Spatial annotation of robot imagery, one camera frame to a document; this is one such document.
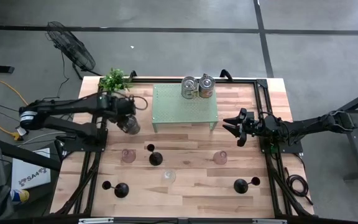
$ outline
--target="green plant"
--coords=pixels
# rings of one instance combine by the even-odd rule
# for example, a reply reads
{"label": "green plant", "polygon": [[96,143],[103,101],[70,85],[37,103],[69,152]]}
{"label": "green plant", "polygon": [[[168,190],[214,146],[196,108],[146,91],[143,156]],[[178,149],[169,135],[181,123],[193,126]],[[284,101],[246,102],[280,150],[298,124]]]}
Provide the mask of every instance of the green plant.
{"label": "green plant", "polygon": [[109,74],[100,80],[99,86],[104,91],[129,90],[132,87],[129,79],[124,78],[124,71],[114,68],[111,68]]}

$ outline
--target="gray floor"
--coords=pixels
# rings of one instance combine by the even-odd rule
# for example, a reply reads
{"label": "gray floor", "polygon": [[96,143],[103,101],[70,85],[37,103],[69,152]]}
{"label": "gray floor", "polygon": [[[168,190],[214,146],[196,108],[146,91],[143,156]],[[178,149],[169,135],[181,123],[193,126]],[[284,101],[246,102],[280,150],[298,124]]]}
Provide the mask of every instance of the gray floor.
{"label": "gray floor", "polygon": [[[358,30],[358,0],[260,0],[260,6],[266,29]],[[48,21],[67,26],[257,28],[251,0],[0,0],[0,24],[42,26]],[[234,77],[266,77],[258,34],[75,35],[95,58],[100,73],[118,67],[143,76],[218,75],[225,68]],[[285,80],[294,119],[322,115],[358,95],[358,36],[268,35],[267,42],[274,75]],[[16,67],[13,75],[0,79],[27,101],[56,95],[64,80],[60,52],[45,32],[0,31],[0,64]],[[67,59],[65,73],[70,81],[61,96],[75,98],[81,82]],[[22,105],[2,85],[0,103]],[[2,116],[0,121],[10,130],[17,126]],[[14,143],[1,132],[0,139]],[[358,221],[358,181],[342,181],[357,170],[346,137],[314,134],[302,144],[316,214]]]}

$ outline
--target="pink glass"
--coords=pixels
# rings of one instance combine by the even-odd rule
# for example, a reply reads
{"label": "pink glass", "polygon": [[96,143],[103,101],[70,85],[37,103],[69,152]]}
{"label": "pink glass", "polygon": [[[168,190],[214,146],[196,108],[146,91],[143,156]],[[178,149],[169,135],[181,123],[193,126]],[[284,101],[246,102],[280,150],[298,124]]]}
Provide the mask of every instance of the pink glass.
{"label": "pink glass", "polygon": [[214,154],[214,162],[217,165],[223,165],[227,162],[227,153],[225,151],[219,151]]}
{"label": "pink glass", "polygon": [[131,163],[134,162],[135,159],[136,159],[135,150],[128,150],[128,149],[122,150],[122,161],[124,161],[125,163]]}

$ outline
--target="electric fan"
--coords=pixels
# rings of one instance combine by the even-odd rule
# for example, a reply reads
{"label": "electric fan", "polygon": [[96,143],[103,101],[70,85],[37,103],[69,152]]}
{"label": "electric fan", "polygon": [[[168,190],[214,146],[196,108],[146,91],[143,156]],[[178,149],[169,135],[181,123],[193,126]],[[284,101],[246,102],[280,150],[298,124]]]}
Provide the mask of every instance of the electric fan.
{"label": "electric fan", "polygon": [[96,63],[85,48],[84,43],[79,41],[70,31],[67,31],[65,26],[56,21],[48,22],[47,34],[53,41],[54,46],[61,50],[67,58],[73,62],[73,68],[80,80],[83,78],[76,66],[83,72],[90,72],[102,76],[92,71]]}

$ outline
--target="wooden table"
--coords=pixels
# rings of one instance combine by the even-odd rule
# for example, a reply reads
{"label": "wooden table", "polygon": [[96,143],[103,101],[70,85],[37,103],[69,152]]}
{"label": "wooden table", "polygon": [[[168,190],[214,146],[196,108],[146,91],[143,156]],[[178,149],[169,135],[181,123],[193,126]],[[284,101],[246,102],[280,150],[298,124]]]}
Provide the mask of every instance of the wooden table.
{"label": "wooden table", "polygon": [[[273,112],[283,120],[292,120],[290,106],[281,78],[270,78]],[[84,77],[79,97],[97,92],[99,77]],[[108,124],[109,137],[100,161],[98,181],[94,193],[93,217],[205,217],[205,218],[272,218],[273,207],[267,177],[266,161],[260,152],[257,137],[248,136],[245,147],[237,147],[237,139],[222,127],[223,118],[237,116],[244,107],[256,111],[252,85],[217,84],[219,123],[213,132],[208,124],[161,124],[154,133],[152,117],[153,83],[137,83],[130,94],[143,96],[149,102],[145,111],[137,111],[136,118],[141,126],[140,133],[131,136]],[[139,108],[144,106],[136,99]],[[90,122],[90,114],[76,114],[77,123]],[[148,144],[154,144],[156,152],[163,155],[160,166],[149,164]],[[135,149],[136,160],[131,164],[121,161],[123,149]],[[212,158],[217,151],[228,154],[225,165],[216,165]],[[298,158],[283,154],[283,165],[291,174],[305,177]],[[51,212],[57,211],[69,199],[78,186],[84,153],[74,152],[63,161],[53,198]],[[176,172],[176,181],[162,181],[166,170]],[[250,185],[245,194],[233,189],[236,179],[247,182],[259,177],[259,186]],[[128,184],[126,198],[117,198],[113,190],[103,190],[101,184],[109,180],[112,185]],[[88,188],[85,189],[85,207]],[[278,190],[280,208],[284,211],[282,193]],[[313,207],[305,198],[297,198],[305,209],[313,213]]]}

